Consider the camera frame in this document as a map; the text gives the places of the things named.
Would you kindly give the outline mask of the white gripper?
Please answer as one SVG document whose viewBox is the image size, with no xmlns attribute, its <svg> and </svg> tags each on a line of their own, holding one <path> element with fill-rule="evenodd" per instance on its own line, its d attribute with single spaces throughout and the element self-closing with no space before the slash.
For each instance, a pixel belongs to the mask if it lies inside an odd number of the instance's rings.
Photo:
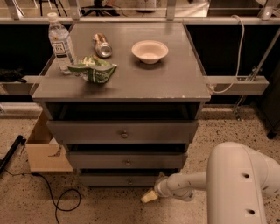
<svg viewBox="0 0 280 224">
<path fill-rule="evenodd" d="M 160 171 L 158 174 L 158 180 L 154 185 L 154 189 L 148 190 L 141 198 L 141 201 L 146 204 L 150 201 L 156 200 L 159 197 L 171 197 L 171 191 L 167 186 L 167 176 Z"/>
</svg>

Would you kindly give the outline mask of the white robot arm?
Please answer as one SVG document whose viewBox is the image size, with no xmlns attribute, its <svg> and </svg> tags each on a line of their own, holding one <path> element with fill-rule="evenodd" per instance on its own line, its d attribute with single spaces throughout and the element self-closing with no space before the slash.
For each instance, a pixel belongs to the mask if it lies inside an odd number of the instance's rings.
<svg viewBox="0 0 280 224">
<path fill-rule="evenodd" d="M 190 201 L 195 190 L 206 191 L 208 224 L 267 224 L 263 197 L 280 192 L 280 164 L 241 143 L 218 144 L 207 169 L 192 174 L 160 174 L 141 198 Z"/>
</svg>

